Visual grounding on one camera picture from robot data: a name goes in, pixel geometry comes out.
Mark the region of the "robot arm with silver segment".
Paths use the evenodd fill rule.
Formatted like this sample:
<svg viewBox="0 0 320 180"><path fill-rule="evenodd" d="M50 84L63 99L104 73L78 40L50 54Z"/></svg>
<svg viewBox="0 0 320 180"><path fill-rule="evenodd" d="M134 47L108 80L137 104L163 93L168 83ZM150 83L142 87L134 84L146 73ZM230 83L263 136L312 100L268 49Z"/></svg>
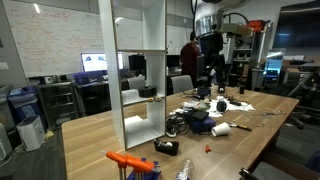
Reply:
<svg viewBox="0 0 320 180"><path fill-rule="evenodd" d="M250 36L253 29L249 27L248 19L241 13L228 10L247 4L250 0L190 0L193 14L193 31L200 43L204 59L210 63L210 68L216 64L218 92L224 93L226 75L225 61L220 56L223 50L223 35ZM239 15L245 20L244 25L225 23L224 18Z"/></svg>

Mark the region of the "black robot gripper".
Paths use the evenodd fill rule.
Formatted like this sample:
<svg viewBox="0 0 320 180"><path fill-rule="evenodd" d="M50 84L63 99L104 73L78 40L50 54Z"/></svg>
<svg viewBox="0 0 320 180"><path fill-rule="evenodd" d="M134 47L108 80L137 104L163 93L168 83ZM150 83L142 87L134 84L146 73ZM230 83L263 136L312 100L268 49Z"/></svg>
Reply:
<svg viewBox="0 0 320 180"><path fill-rule="evenodd" d="M216 71L216 80L218 84L218 93L225 92L225 75L224 75L224 66L225 60L221 55L217 55L215 58L215 71Z"/></svg>

